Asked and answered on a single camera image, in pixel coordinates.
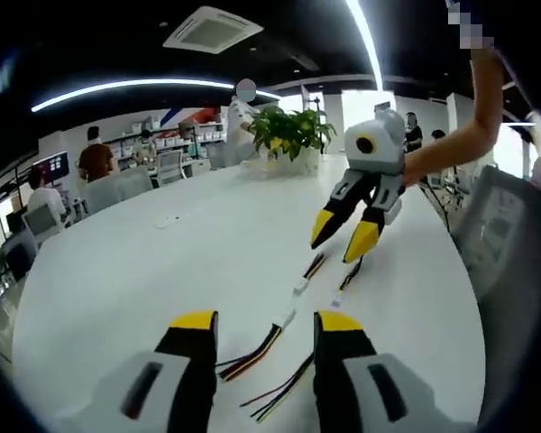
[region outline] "white table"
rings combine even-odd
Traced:
[[[331,157],[318,179],[248,180],[238,167],[219,170],[51,238],[32,267],[14,330],[23,395],[47,419],[73,411],[103,374],[152,350],[173,318],[193,310],[219,311],[219,360],[252,350],[314,256],[311,227],[344,166],[343,157]],[[341,260],[360,212],[328,244],[333,257],[266,358],[219,383],[210,431],[317,431],[313,374],[259,426],[238,405],[284,382],[310,354],[312,313],[330,308],[350,269]],[[175,222],[157,228],[167,220]],[[420,190],[403,196],[341,310],[363,324],[380,353],[393,353],[432,386],[440,410],[477,420],[485,374],[479,311],[451,238]]]
[[[208,158],[186,160],[180,164],[180,167],[182,167],[184,170],[187,178],[192,178],[194,176],[207,173],[210,170],[210,160]],[[158,174],[156,167],[148,170],[148,174],[151,177],[156,176]]]

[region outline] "computer screen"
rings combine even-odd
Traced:
[[[52,183],[69,174],[69,157],[66,152],[55,153],[33,165],[40,167],[44,175],[44,183]]]

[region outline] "gripper jaw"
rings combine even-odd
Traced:
[[[343,262],[352,263],[367,254],[378,242],[385,226],[385,213],[376,207],[367,207],[354,229],[351,241],[344,253]]]
[[[347,170],[339,183],[335,185],[330,199],[316,216],[310,245],[317,248],[329,239],[349,219],[359,201],[371,200],[370,193],[376,179],[370,173]]]

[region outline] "human hand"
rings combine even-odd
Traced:
[[[414,151],[405,155],[405,169],[403,170],[403,184],[405,188],[416,185],[426,175],[420,166],[419,154],[419,151]]]

